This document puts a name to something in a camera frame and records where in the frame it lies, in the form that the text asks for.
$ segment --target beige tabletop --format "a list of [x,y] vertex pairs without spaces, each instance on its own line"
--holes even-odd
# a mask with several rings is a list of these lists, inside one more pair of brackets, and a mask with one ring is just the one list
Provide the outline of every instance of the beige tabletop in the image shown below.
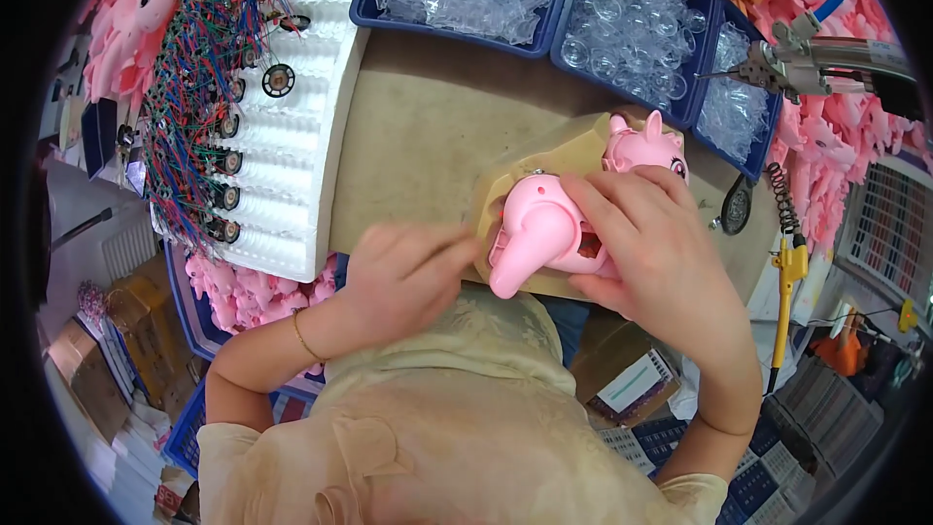
[[[378,221],[463,221],[480,173],[509,147],[623,103],[547,58],[373,29],[344,133],[330,248],[349,253]],[[739,173],[692,137],[686,157],[709,222]],[[762,183],[746,228],[731,238],[711,234],[745,302],[776,233],[775,201]]]

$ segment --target toy head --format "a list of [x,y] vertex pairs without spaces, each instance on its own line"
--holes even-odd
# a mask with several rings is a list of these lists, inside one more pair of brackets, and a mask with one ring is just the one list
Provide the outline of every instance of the toy head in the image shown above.
[[158,29],[174,13],[175,0],[136,0],[136,27],[146,33]]
[[690,184],[690,171],[680,151],[683,139],[661,132],[660,112],[652,111],[645,127],[638,132],[619,114],[609,119],[609,143],[603,155],[603,169],[628,172],[638,165],[656,165],[671,169]]

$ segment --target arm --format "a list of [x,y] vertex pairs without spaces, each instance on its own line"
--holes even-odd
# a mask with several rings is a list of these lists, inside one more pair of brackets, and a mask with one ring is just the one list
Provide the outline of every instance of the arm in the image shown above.
[[479,251],[461,227],[369,228],[340,292],[295,317],[240,332],[217,352],[206,379],[206,422],[264,432],[273,425],[271,391],[315,363],[423,330],[456,298],[460,273]]
[[562,177],[622,280],[570,283],[690,357],[701,371],[699,410],[661,484],[687,473],[729,481],[751,439],[761,371],[744,305],[732,288],[683,180],[662,167]]

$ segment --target hand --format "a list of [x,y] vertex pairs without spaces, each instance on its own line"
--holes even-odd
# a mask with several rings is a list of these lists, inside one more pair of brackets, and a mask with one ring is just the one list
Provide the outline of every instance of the hand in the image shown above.
[[663,167],[642,166],[591,173],[586,180],[565,175],[561,185],[622,278],[577,274],[571,285],[701,369],[747,353],[751,333],[744,305],[683,179]]
[[460,226],[368,228],[350,255],[346,286],[330,299],[343,303],[346,332],[357,339],[353,348],[424,330],[457,297],[460,274],[480,250],[479,239]]

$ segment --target person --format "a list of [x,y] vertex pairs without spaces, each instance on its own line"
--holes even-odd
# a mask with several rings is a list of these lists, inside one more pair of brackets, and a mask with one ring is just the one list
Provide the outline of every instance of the person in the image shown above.
[[[382,224],[332,298],[217,353],[198,433],[204,523],[713,523],[761,401],[744,305],[670,170],[561,182],[622,275],[570,283],[703,373],[654,482],[589,425],[540,303],[461,286],[477,239]],[[273,425],[268,393],[321,361],[308,418]]]

